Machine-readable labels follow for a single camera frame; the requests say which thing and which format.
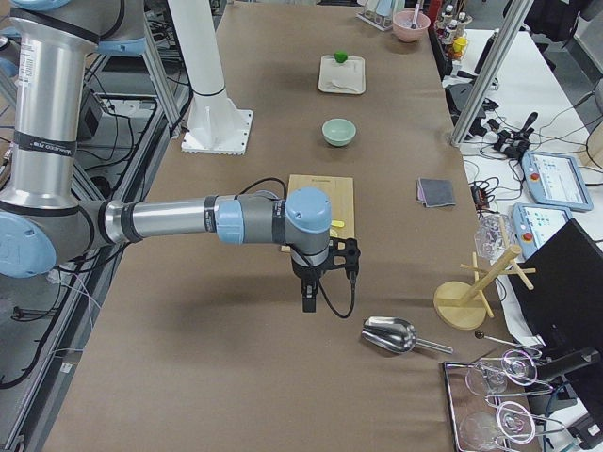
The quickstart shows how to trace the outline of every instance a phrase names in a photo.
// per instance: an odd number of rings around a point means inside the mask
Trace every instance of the computer monitor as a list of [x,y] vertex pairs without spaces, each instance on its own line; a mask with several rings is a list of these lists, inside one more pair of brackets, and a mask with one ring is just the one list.
[[[560,358],[594,347],[603,354],[603,252],[570,219],[524,265],[534,290],[511,277],[528,326],[545,341],[544,355]],[[566,374],[593,420],[603,426],[603,362]]]

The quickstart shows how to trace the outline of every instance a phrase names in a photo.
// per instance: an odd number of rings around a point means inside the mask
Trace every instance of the metal scoop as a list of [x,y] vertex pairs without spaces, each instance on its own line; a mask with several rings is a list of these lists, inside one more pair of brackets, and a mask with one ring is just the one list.
[[398,354],[411,351],[415,347],[447,354],[454,351],[451,347],[417,338],[415,326],[398,317],[369,317],[362,328],[362,337],[376,346]]

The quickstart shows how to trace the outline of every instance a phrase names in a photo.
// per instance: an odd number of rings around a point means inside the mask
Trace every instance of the pink bowl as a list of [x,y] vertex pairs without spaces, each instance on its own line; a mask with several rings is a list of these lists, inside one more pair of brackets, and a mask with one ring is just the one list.
[[414,9],[405,9],[394,14],[394,34],[402,42],[415,42],[420,40],[421,36],[427,33],[427,29],[430,27],[432,21],[422,12],[418,13],[416,18],[416,28],[411,28],[413,16],[415,15]]

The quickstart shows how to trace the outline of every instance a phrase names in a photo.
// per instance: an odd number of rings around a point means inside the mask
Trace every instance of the white desk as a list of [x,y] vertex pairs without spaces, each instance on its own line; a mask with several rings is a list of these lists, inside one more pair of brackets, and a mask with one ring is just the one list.
[[[467,30],[469,46],[463,58],[463,71],[473,73],[473,69],[480,58],[481,50],[491,34],[491,30]],[[565,139],[571,141],[551,140],[540,146],[532,145],[531,149],[537,148],[539,151],[550,153],[574,153],[582,148],[577,143],[586,141],[588,131],[583,127],[584,124],[572,108],[572,104],[565,96],[528,33],[520,32],[517,34],[509,54],[498,71],[497,79],[499,82],[498,90],[488,91],[487,97],[500,105],[497,113],[508,125],[519,128],[524,124],[528,115],[532,111],[536,111],[538,112],[538,119],[532,125],[536,133],[547,137],[567,136]],[[449,77],[444,84],[466,81],[462,78],[455,80],[453,77]],[[492,143],[496,139],[495,134],[488,133],[483,143]],[[469,182],[496,176],[500,179],[501,186],[519,188],[519,183],[513,178],[508,162],[506,160],[488,160],[479,156],[481,140],[474,141],[476,142],[467,142],[461,146]],[[530,137],[530,141],[539,143],[540,138],[534,134]],[[486,151],[492,152],[493,149],[488,147]],[[603,182],[603,174],[589,169],[583,169],[582,175],[587,184]],[[603,227],[601,227],[603,221],[603,187],[590,187],[589,191],[595,209],[588,213],[574,212],[573,216],[594,240],[598,240],[603,238]],[[494,209],[510,215],[516,202],[533,202],[526,189],[515,200],[500,200],[514,198],[517,195],[518,192],[516,191],[497,190],[498,201],[493,206]],[[511,285],[506,277],[502,277],[501,280],[507,289],[507,297],[502,304],[509,331],[520,342],[533,343],[530,330],[523,320]],[[584,406],[579,402],[575,407],[555,412],[553,417],[570,425],[584,413],[586,413]],[[572,440],[567,432],[551,435],[550,439],[555,445],[555,450],[563,449]],[[603,452],[603,444],[593,450]]]

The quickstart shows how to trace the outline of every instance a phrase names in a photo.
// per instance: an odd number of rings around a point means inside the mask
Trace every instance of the white metal base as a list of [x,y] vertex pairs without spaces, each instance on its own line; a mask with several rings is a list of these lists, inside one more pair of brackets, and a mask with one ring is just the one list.
[[228,104],[229,118],[217,118],[219,115],[214,114],[209,106],[206,106],[204,111],[191,111],[195,118],[188,119],[188,132],[182,142],[184,152],[234,155],[245,153],[252,129],[253,112],[237,109],[230,99]]

